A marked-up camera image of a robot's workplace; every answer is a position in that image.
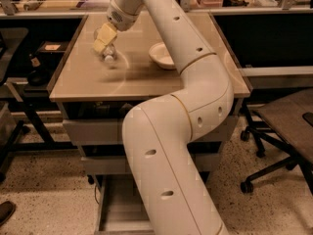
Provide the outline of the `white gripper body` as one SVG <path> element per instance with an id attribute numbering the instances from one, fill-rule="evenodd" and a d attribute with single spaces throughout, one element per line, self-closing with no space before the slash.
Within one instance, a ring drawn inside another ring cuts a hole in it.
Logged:
<path id="1" fill-rule="evenodd" d="M 137 21 L 143 6 L 142 0 L 111 0 L 108 21 L 119 31 L 126 31 Z"/>

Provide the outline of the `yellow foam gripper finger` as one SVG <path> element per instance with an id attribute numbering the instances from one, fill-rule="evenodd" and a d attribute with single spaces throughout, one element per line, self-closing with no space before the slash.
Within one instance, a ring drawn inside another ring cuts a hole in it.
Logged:
<path id="1" fill-rule="evenodd" d="M 112 44 L 117 38 L 117 29 L 111 23 L 104 23 L 98 31 L 97 43 L 103 46 Z"/>
<path id="2" fill-rule="evenodd" d="M 96 39 L 93 43 L 93 49 L 98 54 L 102 54 L 106 48 L 107 45 L 102 40 Z"/>

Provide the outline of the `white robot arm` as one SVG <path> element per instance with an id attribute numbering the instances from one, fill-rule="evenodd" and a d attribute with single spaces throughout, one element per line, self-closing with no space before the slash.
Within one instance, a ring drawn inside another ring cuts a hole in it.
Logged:
<path id="1" fill-rule="evenodd" d="M 102 54 L 147 9 L 182 89 L 133 107 L 122 124 L 131 172 L 156 235 L 229 235 L 187 149 L 232 109 L 226 68 L 175 0 L 111 0 L 94 49 Z"/>

